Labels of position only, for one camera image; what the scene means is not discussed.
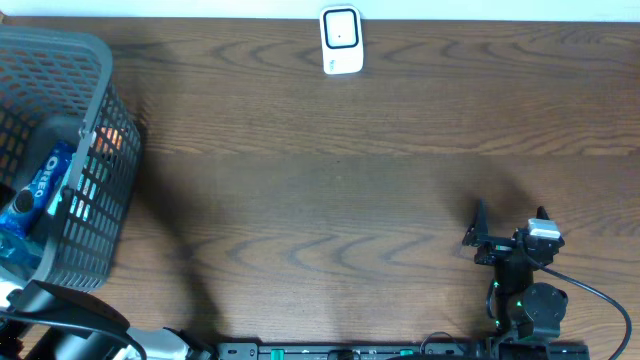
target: table surface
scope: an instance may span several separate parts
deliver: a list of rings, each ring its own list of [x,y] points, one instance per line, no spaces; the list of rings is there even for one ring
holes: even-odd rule
[[[553,268],[640,320],[640,32],[633,24],[366,21],[326,76],[317,21],[9,18],[93,33],[146,127],[108,284],[140,328],[291,341],[483,336],[492,269],[461,239],[484,198],[510,235],[544,205]],[[608,357],[610,305],[562,340]],[[625,359],[640,357],[632,340]]]

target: white device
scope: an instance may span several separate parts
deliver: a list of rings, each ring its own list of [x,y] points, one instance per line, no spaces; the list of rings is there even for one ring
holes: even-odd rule
[[[329,75],[358,72],[364,64],[360,13],[353,6],[332,6],[320,14],[322,62]]]

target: basket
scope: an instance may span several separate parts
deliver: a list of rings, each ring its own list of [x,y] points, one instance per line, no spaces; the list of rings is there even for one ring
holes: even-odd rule
[[[42,260],[0,260],[0,277],[82,291],[106,281],[141,157],[112,69],[92,35],[0,26],[0,182],[18,191],[58,140],[77,147],[55,215],[43,212],[29,232]]]

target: oreo package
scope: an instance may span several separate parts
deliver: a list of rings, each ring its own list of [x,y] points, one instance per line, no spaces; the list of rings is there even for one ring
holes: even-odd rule
[[[12,203],[0,214],[1,231],[19,240],[26,239],[29,229],[38,220],[49,198],[54,194],[56,184],[71,165],[74,152],[75,148],[64,141],[55,144],[31,183],[20,190]]]

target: wood grain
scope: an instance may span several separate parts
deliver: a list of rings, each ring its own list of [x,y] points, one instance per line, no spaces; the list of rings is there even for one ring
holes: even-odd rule
[[[632,24],[367,21],[365,68],[328,77],[315,21],[9,18],[90,32],[146,128],[110,282],[137,327],[208,340],[406,341],[491,331],[491,269],[461,248],[545,205],[554,268],[640,320],[640,34]],[[569,294],[593,359],[615,310]],[[640,356],[632,340],[623,356]]]

